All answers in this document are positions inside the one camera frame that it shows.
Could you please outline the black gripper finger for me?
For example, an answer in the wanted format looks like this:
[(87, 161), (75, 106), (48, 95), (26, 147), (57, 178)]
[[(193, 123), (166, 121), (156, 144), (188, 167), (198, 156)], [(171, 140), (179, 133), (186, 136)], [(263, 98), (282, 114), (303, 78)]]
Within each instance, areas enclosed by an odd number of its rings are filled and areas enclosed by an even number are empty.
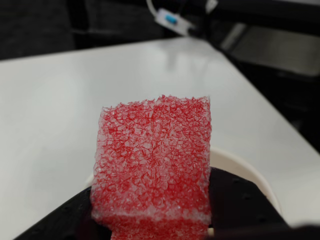
[(255, 183), (215, 167), (209, 181), (213, 240), (274, 240), (291, 231)]
[(88, 187), (16, 237), (17, 240), (110, 240), (112, 231), (91, 216)]

